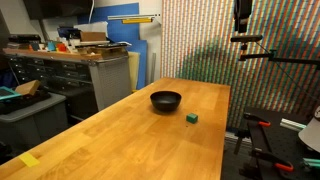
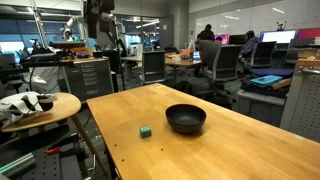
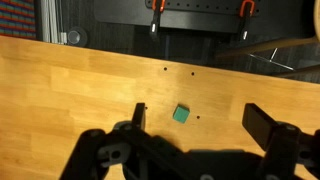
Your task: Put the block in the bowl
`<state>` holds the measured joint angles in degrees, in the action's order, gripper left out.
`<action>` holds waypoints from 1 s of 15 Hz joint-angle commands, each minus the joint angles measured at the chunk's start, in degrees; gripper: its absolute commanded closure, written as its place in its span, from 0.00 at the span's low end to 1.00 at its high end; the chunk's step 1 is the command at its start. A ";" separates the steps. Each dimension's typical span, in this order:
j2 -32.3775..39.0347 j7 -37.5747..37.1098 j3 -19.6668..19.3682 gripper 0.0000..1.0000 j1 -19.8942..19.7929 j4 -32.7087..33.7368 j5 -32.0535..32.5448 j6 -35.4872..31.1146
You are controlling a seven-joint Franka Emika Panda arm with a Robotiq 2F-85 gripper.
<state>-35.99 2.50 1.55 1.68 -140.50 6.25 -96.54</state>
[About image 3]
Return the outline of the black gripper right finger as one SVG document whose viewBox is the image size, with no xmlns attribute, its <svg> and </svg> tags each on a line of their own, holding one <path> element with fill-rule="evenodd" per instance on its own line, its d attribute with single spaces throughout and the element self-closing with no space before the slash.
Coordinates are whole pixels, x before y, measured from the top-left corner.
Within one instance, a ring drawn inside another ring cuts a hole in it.
<svg viewBox="0 0 320 180">
<path fill-rule="evenodd" d="M 260 148 L 266 150 L 278 123 L 256 104 L 247 103 L 244 108 L 242 126 Z"/>
</svg>

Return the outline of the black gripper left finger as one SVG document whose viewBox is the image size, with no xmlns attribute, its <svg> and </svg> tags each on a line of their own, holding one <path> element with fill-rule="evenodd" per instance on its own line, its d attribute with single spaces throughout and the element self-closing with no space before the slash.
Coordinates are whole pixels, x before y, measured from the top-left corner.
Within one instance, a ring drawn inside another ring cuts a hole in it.
<svg viewBox="0 0 320 180">
<path fill-rule="evenodd" d="M 132 117 L 132 124 L 142 130 L 145 129 L 145 104 L 137 103 Z"/>
</svg>

